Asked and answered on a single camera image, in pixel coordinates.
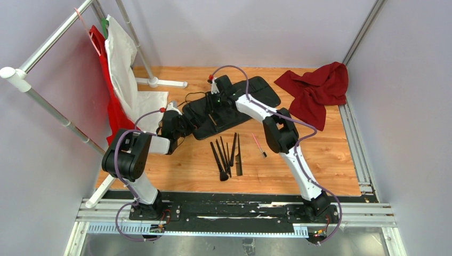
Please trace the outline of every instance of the white wall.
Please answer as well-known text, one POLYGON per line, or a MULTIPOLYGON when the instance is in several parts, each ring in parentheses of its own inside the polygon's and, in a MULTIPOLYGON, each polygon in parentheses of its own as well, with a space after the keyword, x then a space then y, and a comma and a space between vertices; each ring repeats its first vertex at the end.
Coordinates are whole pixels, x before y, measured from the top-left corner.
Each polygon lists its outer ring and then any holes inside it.
POLYGON ((408 255, 450 255, 451 1, 388 1, 349 65, 378 192, 408 255))
POLYGON ((153 66, 319 67, 343 60, 374 1, 123 2, 153 66))
MULTIPOLYGON (((0 68, 18 68, 80 0, 3 1, 0 68)), ((87 24, 99 23, 91 9, 87 24)), ((27 81, 64 115, 106 145, 108 92, 81 22, 61 38, 27 81)), ((28 96, 0 79, 1 255, 62 255, 101 157, 28 96)))

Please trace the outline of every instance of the wooden table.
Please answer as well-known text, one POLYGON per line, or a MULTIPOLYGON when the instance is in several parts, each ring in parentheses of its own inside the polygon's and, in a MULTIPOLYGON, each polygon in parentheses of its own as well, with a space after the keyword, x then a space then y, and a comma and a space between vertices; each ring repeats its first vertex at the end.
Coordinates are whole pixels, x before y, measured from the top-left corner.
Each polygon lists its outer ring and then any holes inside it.
MULTIPOLYGON (((168 101, 184 101, 189 92, 210 91, 206 82, 214 67, 155 67, 154 74, 160 79, 187 81, 185 89, 158 87, 152 89, 139 85, 139 91, 169 91, 168 101)), ((281 98, 277 108, 289 108, 293 97, 278 87, 275 81, 289 68, 244 68, 248 77, 261 76, 281 98)), ((291 68, 302 75, 315 69, 291 68)), ((142 67, 134 69, 137 77, 146 77, 142 67)), ((227 74, 233 83, 242 81, 243 74, 233 68, 220 70, 216 76, 227 74)), ((189 95, 188 100, 202 97, 202 94, 189 95)), ((305 159, 317 181, 337 195, 361 195, 358 180, 350 154, 349 145, 338 106, 327 106, 326 124, 322 132, 301 143, 305 159)), ((300 136, 311 132, 309 128, 296 125, 300 136)), ((146 163, 146 175, 151 183, 160 190, 197 191, 221 193, 256 193, 256 194, 299 194, 298 186, 283 159, 274 154, 265 143, 262 125, 254 120, 247 121, 208 139, 198 141, 188 136, 173 155, 149 155, 146 163), (240 148, 243 163, 243 176, 236 176, 235 165, 232 178, 220 182, 216 162, 210 141, 223 137, 224 143, 232 147, 233 135, 240 134, 240 148), (268 157, 263 158, 251 133, 254 133, 268 157)), ((97 186, 107 173, 101 172, 97 186)), ((112 189, 124 189, 117 180, 112 189)))

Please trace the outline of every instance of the garment rack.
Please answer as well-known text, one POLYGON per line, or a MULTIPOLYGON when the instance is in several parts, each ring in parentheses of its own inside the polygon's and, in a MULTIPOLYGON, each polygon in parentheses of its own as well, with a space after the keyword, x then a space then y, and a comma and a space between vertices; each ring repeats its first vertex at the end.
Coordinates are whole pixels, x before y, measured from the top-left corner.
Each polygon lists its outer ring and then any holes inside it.
MULTIPOLYGON (((187 86, 187 82, 177 82, 177 81, 167 81, 167 80, 159 80, 156 76, 153 75, 151 68, 149 66, 146 57, 143 54, 141 49, 140 42, 135 33, 135 30, 132 26, 132 22, 130 21, 127 11, 124 7, 122 0, 116 0, 116 3, 119 7, 121 15, 123 16, 124 21, 130 31, 131 38, 135 43, 137 53, 141 60, 143 61, 143 65, 146 69, 149 78, 136 78, 137 83, 147 84, 151 87, 157 86, 171 86, 171 87, 180 87, 185 88, 187 86)), ((98 0, 85 0, 80 7, 78 8, 78 12, 83 14, 89 7, 92 7, 94 14, 101 21, 106 17, 102 6, 100 5, 98 0)), ((53 105, 51 105, 46 99, 44 99, 38 92, 36 92, 31 85, 25 80, 27 74, 34 68, 34 66, 42 59, 42 57, 52 48, 55 43, 68 31, 68 29, 77 21, 78 14, 74 12, 69 16, 69 18, 63 22, 59 28, 57 28, 52 35, 20 66, 20 68, 14 69, 12 67, 4 67, 0 69, 0 77, 6 79, 9 83, 14 85, 20 92, 25 93, 30 98, 32 98, 38 105, 44 108, 49 114, 51 114, 55 119, 57 119, 64 127, 68 128, 75 135, 77 135, 83 143, 89 145, 96 152, 101 154, 102 156, 105 154, 105 150, 103 150, 96 142, 91 140, 83 131, 81 131, 74 123, 72 123, 68 118, 66 118, 63 114, 61 114, 53 105)), ((86 207, 92 208, 94 207, 99 200, 104 196, 110 186, 113 184, 116 178, 109 175, 101 186, 94 192, 91 198, 86 202, 86 207)))

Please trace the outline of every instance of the red cloth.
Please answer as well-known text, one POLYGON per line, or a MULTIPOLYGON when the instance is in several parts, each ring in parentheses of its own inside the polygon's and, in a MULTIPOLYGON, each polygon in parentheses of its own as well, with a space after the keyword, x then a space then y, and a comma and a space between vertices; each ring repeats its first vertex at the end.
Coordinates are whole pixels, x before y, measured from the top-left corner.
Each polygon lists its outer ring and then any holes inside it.
POLYGON ((135 124, 127 118, 126 114, 123 111, 121 103, 115 95, 113 85, 110 80, 110 72, 108 70, 107 52, 105 50, 105 38, 95 26, 91 27, 90 34, 93 35, 93 42, 101 53, 101 55, 99 56, 100 66, 102 67, 103 78, 107 82, 108 93, 110 94, 110 102, 107 106, 108 119, 112 132, 112 135, 107 137, 108 145, 110 145, 119 129, 133 129, 135 127, 135 124))
POLYGON ((344 64, 333 62, 303 76, 289 70, 275 84, 295 97, 289 108, 292 115, 323 131, 326 118, 324 105, 346 103, 349 75, 344 64))

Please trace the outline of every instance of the white cloth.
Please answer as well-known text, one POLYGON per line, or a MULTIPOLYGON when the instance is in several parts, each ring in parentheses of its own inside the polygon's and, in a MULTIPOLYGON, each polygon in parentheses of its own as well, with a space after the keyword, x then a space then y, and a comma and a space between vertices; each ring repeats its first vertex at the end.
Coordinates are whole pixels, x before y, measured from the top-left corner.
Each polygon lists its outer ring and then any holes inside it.
MULTIPOLYGON (((139 92, 132 64, 136 57, 136 47, 130 36, 110 15, 107 16, 108 38, 105 48, 108 59, 110 79, 124 113, 135 122, 140 116, 166 107, 168 92, 139 92)), ((138 127, 155 132, 163 113, 155 113, 143 118, 138 127)))

